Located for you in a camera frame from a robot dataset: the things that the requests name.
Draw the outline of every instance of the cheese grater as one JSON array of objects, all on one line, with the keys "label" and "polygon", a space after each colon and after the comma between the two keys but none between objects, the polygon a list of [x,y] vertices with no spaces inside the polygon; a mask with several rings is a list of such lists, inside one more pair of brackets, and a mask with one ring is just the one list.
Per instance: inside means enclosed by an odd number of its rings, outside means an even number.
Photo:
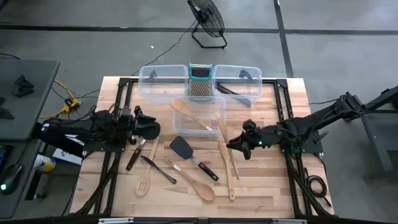
[{"label": "cheese grater", "polygon": [[213,96],[211,91],[212,65],[189,64],[188,96]]}]

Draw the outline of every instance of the clear plastic container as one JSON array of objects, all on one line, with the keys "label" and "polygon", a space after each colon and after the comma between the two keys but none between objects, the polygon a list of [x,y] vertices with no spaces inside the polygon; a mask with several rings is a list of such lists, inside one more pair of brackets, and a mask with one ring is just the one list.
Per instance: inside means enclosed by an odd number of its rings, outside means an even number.
[{"label": "clear plastic container", "polygon": [[224,121],[226,121],[226,106],[225,100],[222,97],[181,96],[177,98],[184,101],[190,111],[194,112],[212,130],[205,129],[191,117],[172,109],[172,126],[174,131],[182,136],[216,136],[220,133],[218,118],[222,116],[224,117]]},{"label": "clear plastic container", "polygon": [[185,65],[144,66],[139,70],[138,94],[150,105],[169,105],[173,98],[186,95],[187,85]]},{"label": "clear plastic container", "polygon": [[[217,83],[239,95],[220,92]],[[262,96],[262,73],[256,67],[216,65],[211,84],[214,95],[223,97],[227,105],[241,105],[238,98],[253,103]]]}]

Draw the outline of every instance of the gray floor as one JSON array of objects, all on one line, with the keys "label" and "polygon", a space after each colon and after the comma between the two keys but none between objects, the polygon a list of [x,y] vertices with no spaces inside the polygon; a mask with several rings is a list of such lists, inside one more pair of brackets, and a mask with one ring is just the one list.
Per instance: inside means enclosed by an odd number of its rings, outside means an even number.
[{"label": "gray floor", "polygon": [[[272,0],[214,0],[227,28],[276,29]],[[280,0],[286,29],[398,30],[395,0]],[[11,1],[0,23],[61,26],[189,27],[185,0]],[[26,59],[58,60],[57,79],[84,94],[105,75],[130,75],[175,43],[173,32],[42,32],[0,30],[0,52]],[[199,34],[208,43],[206,34]],[[261,68],[265,77],[286,77],[279,34],[227,33],[224,50],[201,49],[187,34],[155,64],[213,63]],[[287,35],[294,77],[304,78],[309,100],[325,101],[350,91],[363,102],[398,84],[398,35]],[[85,99],[82,111],[95,104]],[[62,102],[51,93],[42,114]],[[312,110],[322,106],[312,106]],[[323,139],[330,193],[337,215],[398,222],[398,185],[363,182],[380,169],[360,121],[336,122]],[[15,218],[60,215],[78,167],[61,164],[41,202],[22,202]]]}]

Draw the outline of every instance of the wooden spatula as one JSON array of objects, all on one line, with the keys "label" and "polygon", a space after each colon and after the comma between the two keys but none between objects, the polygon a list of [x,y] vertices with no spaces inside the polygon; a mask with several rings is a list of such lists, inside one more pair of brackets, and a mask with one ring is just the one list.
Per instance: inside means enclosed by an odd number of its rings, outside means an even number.
[{"label": "wooden spatula", "polygon": [[188,106],[185,104],[184,101],[180,100],[180,99],[174,99],[172,101],[171,104],[172,108],[174,108],[176,111],[185,114],[189,117],[191,117],[194,121],[196,121],[198,124],[200,124],[202,127],[206,128],[209,131],[212,131],[212,129],[207,126],[207,124],[202,121],[200,118],[198,118],[198,116],[192,112],[191,110],[189,110]]},{"label": "wooden spatula", "polygon": [[[152,146],[152,150],[150,151],[149,159],[153,160],[155,157],[155,152],[157,148],[157,144],[159,142],[159,137],[157,137],[154,141],[154,145]],[[150,165],[147,166],[147,169],[144,175],[140,175],[136,185],[136,194],[138,196],[144,196],[148,193],[150,187]]]},{"label": "wooden spatula", "polygon": [[[218,124],[220,126],[221,133],[223,134],[224,143],[225,143],[225,146],[226,146],[226,143],[229,141],[228,140],[228,129],[227,129],[226,125],[225,125],[224,118],[222,116],[220,116],[218,118]],[[232,166],[234,167],[234,170],[235,170],[236,178],[239,180],[238,168],[236,168],[236,165],[235,165],[234,154],[232,153],[232,149],[228,149],[228,153],[229,153],[229,157],[231,158]]]},{"label": "wooden spatula", "polygon": [[224,140],[220,140],[218,143],[218,147],[220,148],[221,155],[224,158],[225,162],[225,167],[226,167],[226,178],[228,181],[228,191],[229,191],[229,199],[235,200],[235,192],[234,192],[234,182],[232,179],[232,174],[231,174],[231,167],[229,166],[229,152],[226,147],[226,144]]},{"label": "wooden spatula", "polygon": [[164,157],[164,161],[166,161],[166,163],[172,167],[174,167],[174,169],[176,169],[183,177],[185,177],[193,186],[193,188],[197,191],[198,195],[203,198],[206,201],[212,201],[214,200],[214,198],[216,197],[213,189],[200,181],[195,180],[194,178],[192,178],[191,176],[189,176],[186,172],[184,172],[183,170],[181,170],[181,168],[176,165],[174,163],[173,160],[171,160],[169,157],[165,156]]}]

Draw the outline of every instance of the wooden slotted spoon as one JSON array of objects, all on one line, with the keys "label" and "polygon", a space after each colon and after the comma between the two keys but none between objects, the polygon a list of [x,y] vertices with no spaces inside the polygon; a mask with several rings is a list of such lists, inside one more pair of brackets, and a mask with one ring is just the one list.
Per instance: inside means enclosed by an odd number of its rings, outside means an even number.
[{"label": "wooden slotted spoon", "polygon": [[[220,116],[218,118],[218,124],[220,126],[221,133],[223,134],[223,138],[224,138],[224,143],[226,145],[226,143],[229,141],[228,140],[228,129],[227,129],[226,125],[225,125],[224,118],[222,116]],[[235,165],[234,154],[232,153],[232,149],[228,149],[228,153],[229,153],[229,157],[230,157],[231,162],[232,162],[232,166],[234,167],[234,170],[235,170],[236,178],[239,180],[239,172],[238,172],[238,168],[236,168],[236,165]]]},{"label": "wooden slotted spoon", "polygon": [[[152,150],[150,151],[149,159],[153,160],[155,157],[155,152],[157,148],[157,143],[159,142],[159,137],[157,137],[154,141],[154,145],[152,146]],[[148,193],[150,187],[150,168],[151,166],[148,164],[147,169],[144,175],[140,175],[136,185],[136,194],[138,196],[144,196]]]},{"label": "wooden slotted spoon", "polygon": [[165,156],[164,161],[174,169],[176,169],[183,177],[185,177],[193,186],[193,188],[197,191],[198,195],[206,201],[212,201],[216,197],[214,190],[207,184],[197,181],[191,176],[189,176],[185,171],[181,170],[181,168],[174,163],[169,157]]},{"label": "wooden slotted spoon", "polygon": [[189,117],[191,117],[194,121],[196,121],[198,124],[200,124],[202,127],[206,128],[209,131],[212,131],[212,129],[204,122],[202,121],[200,118],[198,118],[198,116],[192,112],[191,110],[189,110],[188,106],[185,104],[184,101],[180,100],[180,99],[174,99],[172,101],[171,104],[172,108],[174,108],[176,111],[185,114]]}]

